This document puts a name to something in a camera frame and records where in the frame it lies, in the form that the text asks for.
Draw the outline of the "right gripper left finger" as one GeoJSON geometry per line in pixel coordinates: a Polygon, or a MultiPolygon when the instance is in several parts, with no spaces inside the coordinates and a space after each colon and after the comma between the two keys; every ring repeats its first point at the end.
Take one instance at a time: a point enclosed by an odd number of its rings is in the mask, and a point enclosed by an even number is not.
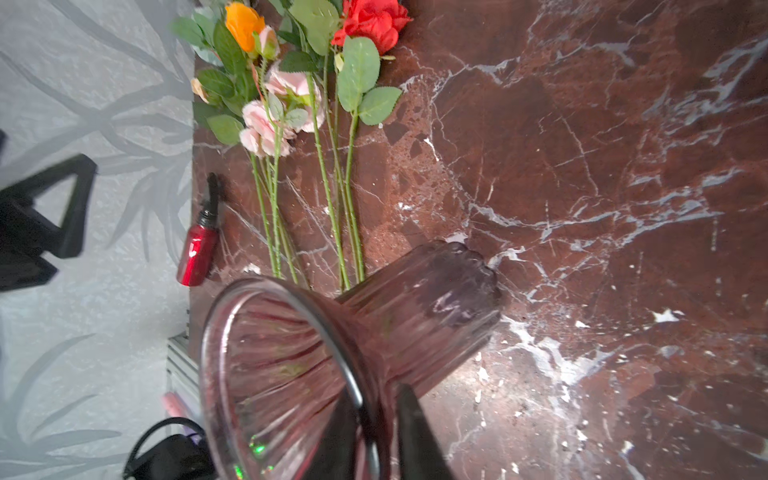
{"type": "Polygon", "coordinates": [[[301,480],[352,480],[356,475],[359,411],[343,390],[322,436],[304,462],[301,480]]]}

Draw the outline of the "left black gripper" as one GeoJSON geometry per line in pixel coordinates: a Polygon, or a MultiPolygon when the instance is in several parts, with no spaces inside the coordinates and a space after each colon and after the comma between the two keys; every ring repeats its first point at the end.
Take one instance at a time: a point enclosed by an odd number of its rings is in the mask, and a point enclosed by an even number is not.
{"type": "Polygon", "coordinates": [[[89,201],[97,164],[78,154],[1,191],[1,290],[49,283],[58,269],[43,258],[78,257],[83,250],[89,201]],[[35,207],[35,198],[72,177],[74,186],[59,225],[35,207]]]}

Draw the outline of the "dark red glass vase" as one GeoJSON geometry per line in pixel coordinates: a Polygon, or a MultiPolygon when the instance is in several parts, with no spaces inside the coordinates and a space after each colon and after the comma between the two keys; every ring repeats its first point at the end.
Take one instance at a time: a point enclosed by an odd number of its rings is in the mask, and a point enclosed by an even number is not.
{"type": "Polygon", "coordinates": [[[337,298],[252,276],[220,292],[200,352],[204,427],[223,479],[308,474],[340,398],[358,479],[392,475],[396,396],[423,396],[490,339],[497,275],[457,242],[420,245],[337,298]]]}

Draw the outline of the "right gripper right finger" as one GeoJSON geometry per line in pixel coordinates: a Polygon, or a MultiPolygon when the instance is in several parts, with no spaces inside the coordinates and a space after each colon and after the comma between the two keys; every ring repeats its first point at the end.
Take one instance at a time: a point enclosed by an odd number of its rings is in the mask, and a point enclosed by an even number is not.
{"type": "Polygon", "coordinates": [[[399,386],[396,414],[400,478],[453,480],[454,476],[410,385],[399,386]]]}

